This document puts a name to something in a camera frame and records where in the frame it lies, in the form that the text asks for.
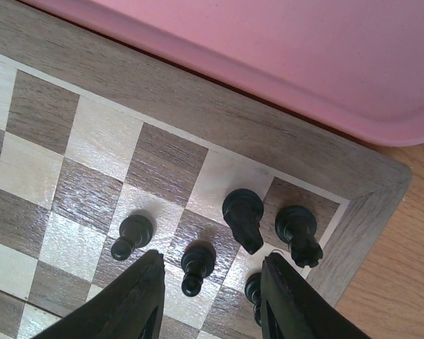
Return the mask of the black knight piece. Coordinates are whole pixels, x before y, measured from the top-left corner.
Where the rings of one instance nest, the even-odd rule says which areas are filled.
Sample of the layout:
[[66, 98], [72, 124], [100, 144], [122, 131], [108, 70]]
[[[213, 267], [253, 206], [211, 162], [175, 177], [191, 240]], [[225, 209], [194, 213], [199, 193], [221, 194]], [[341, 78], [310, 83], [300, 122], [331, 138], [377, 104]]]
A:
[[259, 231], [264, 205], [260, 197], [249, 189], [231, 191], [222, 204], [223, 219], [232, 235], [244, 250], [253, 255], [264, 245]]

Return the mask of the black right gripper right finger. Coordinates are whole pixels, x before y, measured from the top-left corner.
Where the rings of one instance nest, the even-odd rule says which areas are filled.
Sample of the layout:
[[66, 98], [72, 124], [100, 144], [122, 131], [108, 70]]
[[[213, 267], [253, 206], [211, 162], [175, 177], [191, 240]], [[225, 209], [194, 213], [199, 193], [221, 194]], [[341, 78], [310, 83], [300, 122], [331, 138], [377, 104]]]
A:
[[333, 308], [279, 253], [261, 271], [263, 338], [367, 338]]

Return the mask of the black rook piece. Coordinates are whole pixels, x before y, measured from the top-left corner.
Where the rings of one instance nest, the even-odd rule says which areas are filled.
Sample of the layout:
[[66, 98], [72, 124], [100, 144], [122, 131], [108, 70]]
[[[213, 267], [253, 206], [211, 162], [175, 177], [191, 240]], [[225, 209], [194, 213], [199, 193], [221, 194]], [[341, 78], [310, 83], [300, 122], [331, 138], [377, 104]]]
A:
[[317, 220], [303, 206], [286, 206], [278, 211], [275, 220], [278, 238], [288, 245], [295, 264], [301, 268], [314, 268], [323, 258], [323, 251], [315, 239]]

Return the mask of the pink plastic tray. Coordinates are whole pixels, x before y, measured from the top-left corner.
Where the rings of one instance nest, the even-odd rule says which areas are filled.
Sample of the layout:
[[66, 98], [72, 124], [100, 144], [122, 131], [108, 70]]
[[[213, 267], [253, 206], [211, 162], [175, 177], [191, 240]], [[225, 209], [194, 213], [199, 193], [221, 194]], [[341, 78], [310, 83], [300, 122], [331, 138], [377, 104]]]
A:
[[352, 136], [424, 143], [424, 1], [35, 1]]

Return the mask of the wooden chess board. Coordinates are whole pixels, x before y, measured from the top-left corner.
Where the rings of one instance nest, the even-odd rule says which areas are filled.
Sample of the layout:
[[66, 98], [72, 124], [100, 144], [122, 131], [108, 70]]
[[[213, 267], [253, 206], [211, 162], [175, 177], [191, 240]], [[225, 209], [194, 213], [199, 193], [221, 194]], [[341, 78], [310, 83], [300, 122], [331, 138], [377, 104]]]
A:
[[[245, 281], [289, 205], [310, 209], [324, 260], [300, 274], [335, 304], [411, 182], [407, 166], [17, 1], [0, 1], [0, 338], [31, 338], [145, 252], [165, 259], [162, 338], [260, 338]], [[263, 202], [253, 255], [225, 197]], [[130, 215], [151, 242], [110, 251]], [[181, 259], [215, 251], [200, 293]]]

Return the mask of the black pawn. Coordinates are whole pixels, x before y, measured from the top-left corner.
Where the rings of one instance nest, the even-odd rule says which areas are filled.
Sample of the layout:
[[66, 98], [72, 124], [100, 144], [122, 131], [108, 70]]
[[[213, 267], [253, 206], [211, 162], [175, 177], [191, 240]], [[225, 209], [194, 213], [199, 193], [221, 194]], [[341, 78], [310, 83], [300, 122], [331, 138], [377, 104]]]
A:
[[112, 258], [124, 261], [135, 249], [147, 246], [153, 237], [153, 224], [143, 215], [130, 215], [119, 226], [119, 237], [111, 247]]
[[245, 283], [245, 297], [253, 304], [254, 320], [261, 327], [261, 273], [254, 273]]
[[215, 251], [207, 246], [195, 245], [185, 251], [181, 259], [184, 295], [195, 297], [200, 293], [204, 279], [214, 271], [215, 260]]

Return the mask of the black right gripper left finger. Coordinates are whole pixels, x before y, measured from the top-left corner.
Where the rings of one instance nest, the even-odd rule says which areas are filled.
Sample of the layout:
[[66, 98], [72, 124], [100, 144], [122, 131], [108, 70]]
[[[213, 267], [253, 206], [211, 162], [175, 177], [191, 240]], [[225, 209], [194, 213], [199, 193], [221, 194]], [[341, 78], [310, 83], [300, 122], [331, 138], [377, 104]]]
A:
[[158, 338], [165, 301], [163, 255], [147, 251], [83, 306], [36, 338]]

